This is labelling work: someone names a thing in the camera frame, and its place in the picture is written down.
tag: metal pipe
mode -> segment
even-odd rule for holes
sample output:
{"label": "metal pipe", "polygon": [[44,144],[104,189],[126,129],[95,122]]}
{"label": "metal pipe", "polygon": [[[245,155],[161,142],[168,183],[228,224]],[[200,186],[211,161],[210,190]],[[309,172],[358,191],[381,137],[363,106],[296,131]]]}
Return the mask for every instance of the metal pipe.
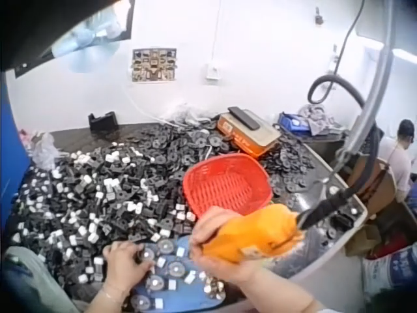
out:
{"label": "metal pipe", "polygon": [[356,126],[345,141],[342,153],[339,154],[338,160],[345,162],[348,155],[353,155],[359,151],[360,146],[365,141],[372,125],[375,122],[378,110],[384,98],[386,86],[390,79],[392,62],[394,55],[392,49],[395,43],[395,21],[394,21],[394,0],[385,0],[384,10],[385,21],[385,40],[384,47],[379,54],[377,70],[371,90],[366,99],[365,107],[360,114]]}

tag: pile of parts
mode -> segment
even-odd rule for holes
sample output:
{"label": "pile of parts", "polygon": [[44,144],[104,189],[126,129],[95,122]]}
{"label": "pile of parts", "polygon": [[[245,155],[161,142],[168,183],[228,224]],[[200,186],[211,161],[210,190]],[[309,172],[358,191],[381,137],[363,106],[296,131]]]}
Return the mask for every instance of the pile of parts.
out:
{"label": "pile of parts", "polygon": [[[17,229],[10,244],[34,251],[68,293],[69,286],[104,280],[102,250],[112,241],[160,243],[190,234],[196,217],[182,192],[185,171],[238,151],[216,130],[216,121],[145,125],[138,134],[72,153],[53,171],[31,166],[25,176],[12,210]],[[305,186],[303,176],[313,167],[306,149],[285,136],[261,164],[276,198]],[[216,297],[222,284],[207,281],[205,291]]]}

